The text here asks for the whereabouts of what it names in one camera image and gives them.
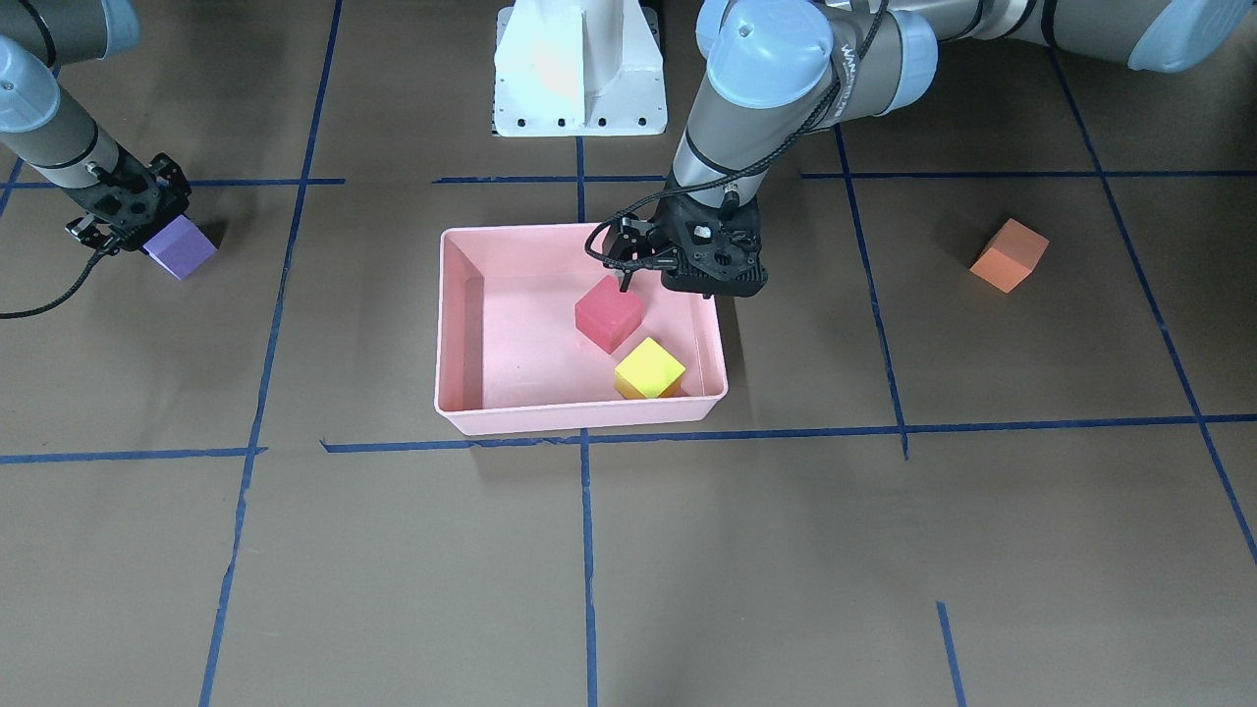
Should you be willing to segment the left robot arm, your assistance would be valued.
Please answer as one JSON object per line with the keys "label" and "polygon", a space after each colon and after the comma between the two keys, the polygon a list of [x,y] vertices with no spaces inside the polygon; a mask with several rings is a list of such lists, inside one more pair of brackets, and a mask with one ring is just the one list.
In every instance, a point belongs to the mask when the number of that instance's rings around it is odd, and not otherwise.
{"label": "left robot arm", "polygon": [[1013,39],[1172,75],[1221,48],[1248,1],[706,1],[705,73],[651,219],[667,291],[768,281],[757,192],[804,135],[919,99],[944,43]]}

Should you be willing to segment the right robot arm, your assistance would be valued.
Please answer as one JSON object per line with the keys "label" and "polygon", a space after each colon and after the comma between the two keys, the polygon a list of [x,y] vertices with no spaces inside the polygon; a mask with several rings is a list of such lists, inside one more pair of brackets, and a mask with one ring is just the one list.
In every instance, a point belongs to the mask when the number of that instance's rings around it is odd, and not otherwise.
{"label": "right robot arm", "polygon": [[80,245],[134,252],[189,210],[191,187],[167,155],[134,159],[59,84],[54,70],[134,49],[131,1],[1,4],[1,138],[84,211]]}

